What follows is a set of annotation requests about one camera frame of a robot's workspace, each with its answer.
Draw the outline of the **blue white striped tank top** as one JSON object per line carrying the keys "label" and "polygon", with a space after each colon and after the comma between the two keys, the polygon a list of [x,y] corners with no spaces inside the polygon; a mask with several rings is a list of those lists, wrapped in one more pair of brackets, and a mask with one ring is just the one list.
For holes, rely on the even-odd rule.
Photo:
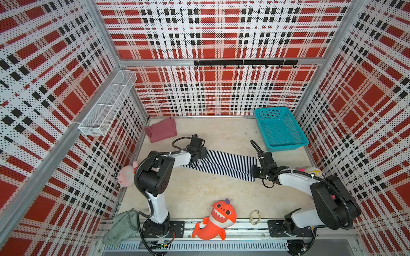
{"label": "blue white striped tank top", "polygon": [[257,158],[235,155],[217,150],[207,150],[207,158],[199,160],[197,164],[183,165],[190,169],[215,175],[228,176],[247,182],[254,182],[252,171],[257,165]]}

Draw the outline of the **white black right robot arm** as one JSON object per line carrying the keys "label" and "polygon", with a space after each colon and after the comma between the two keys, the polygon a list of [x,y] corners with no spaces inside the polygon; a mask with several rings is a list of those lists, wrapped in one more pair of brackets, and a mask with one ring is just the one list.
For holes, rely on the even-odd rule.
{"label": "white black right robot arm", "polygon": [[314,207],[296,209],[285,215],[283,231],[287,236],[297,237],[302,229],[308,227],[351,229],[354,220],[362,213],[338,177],[322,177],[316,169],[302,171],[277,166],[271,152],[257,150],[257,164],[253,167],[252,175],[263,182],[291,187],[312,197]]}

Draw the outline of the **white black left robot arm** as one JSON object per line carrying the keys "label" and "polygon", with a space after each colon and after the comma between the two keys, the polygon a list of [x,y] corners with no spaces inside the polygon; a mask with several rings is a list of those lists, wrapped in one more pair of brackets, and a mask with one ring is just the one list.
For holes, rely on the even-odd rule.
{"label": "white black left robot arm", "polygon": [[134,174],[135,187],[146,198],[149,209],[149,213],[137,212],[146,219],[140,230],[155,237],[166,237],[171,231],[164,193],[173,169],[186,165],[196,167],[207,158],[205,140],[196,134],[178,138],[171,145],[175,151],[151,151]]}

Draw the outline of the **pink ribbed tank top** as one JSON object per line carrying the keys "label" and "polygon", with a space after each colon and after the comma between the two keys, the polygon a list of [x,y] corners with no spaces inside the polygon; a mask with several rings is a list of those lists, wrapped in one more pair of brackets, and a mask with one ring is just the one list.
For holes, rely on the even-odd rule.
{"label": "pink ribbed tank top", "polygon": [[173,138],[177,135],[176,121],[171,117],[165,118],[159,123],[146,127],[145,133],[151,143]]}

